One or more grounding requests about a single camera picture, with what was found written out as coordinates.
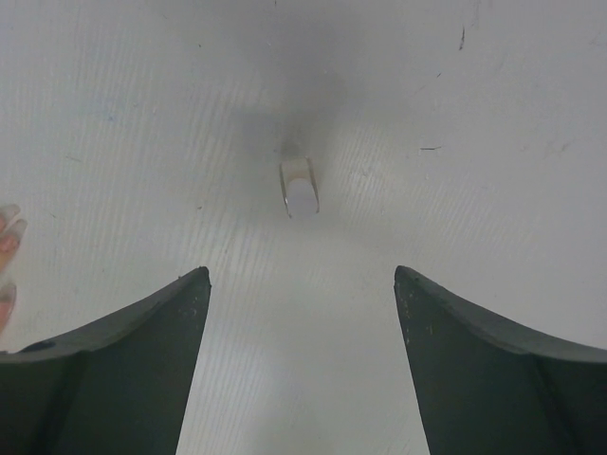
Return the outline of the clear nail polish bottle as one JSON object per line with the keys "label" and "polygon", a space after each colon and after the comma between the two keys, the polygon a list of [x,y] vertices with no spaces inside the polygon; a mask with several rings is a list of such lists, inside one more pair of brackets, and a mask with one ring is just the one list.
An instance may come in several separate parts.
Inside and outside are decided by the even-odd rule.
{"label": "clear nail polish bottle", "polygon": [[280,164],[281,190],[287,215],[302,218],[320,210],[312,162],[307,157],[286,159]]}

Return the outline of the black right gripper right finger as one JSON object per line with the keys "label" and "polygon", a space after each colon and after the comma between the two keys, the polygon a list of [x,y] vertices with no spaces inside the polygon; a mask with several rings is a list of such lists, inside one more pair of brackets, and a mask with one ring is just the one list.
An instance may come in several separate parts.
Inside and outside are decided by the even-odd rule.
{"label": "black right gripper right finger", "polygon": [[395,300],[430,453],[605,453],[605,350],[525,327],[402,265]]}

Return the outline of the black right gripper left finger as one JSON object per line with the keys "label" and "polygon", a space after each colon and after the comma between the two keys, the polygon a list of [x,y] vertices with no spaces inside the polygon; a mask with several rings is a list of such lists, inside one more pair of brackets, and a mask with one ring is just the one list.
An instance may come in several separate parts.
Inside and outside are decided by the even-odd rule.
{"label": "black right gripper left finger", "polygon": [[84,326],[1,354],[4,454],[174,454],[211,296],[198,267]]}

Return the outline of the mannequin hand with nails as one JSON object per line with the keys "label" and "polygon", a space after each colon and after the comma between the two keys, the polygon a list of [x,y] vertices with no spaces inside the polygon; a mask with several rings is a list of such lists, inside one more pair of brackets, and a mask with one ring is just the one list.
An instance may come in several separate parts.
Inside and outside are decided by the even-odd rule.
{"label": "mannequin hand with nails", "polygon": [[[28,227],[28,222],[20,217],[20,211],[16,204],[1,207],[1,275],[5,274],[15,258]],[[9,324],[16,298],[16,284],[11,281],[1,282],[1,332]]]}

